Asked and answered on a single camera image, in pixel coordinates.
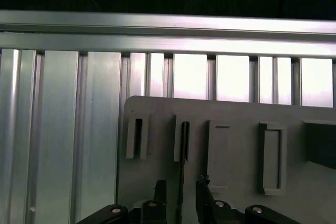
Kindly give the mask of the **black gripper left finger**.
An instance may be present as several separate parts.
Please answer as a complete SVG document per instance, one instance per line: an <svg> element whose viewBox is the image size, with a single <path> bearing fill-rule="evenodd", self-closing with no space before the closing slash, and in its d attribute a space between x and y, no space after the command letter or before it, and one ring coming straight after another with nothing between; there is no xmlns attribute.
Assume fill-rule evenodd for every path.
<svg viewBox="0 0 336 224"><path fill-rule="evenodd" d="M156 182L154 197L128 210L119 204L107 205L94 212L79 224L129 224L129 223L167 223L166 219L166 181L161 179Z"/></svg>

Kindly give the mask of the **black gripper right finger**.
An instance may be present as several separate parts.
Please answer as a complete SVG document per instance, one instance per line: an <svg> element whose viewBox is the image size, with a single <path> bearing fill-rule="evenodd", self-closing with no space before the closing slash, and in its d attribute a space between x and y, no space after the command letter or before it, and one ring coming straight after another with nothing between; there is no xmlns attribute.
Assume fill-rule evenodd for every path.
<svg viewBox="0 0 336 224"><path fill-rule="evenodd" d="M266 206L251 205L240 212L223 200L215 200L209 189L209 177L202 175L196 182L196 212L199 223L222 224L296 224L297 222Z"/></svg>

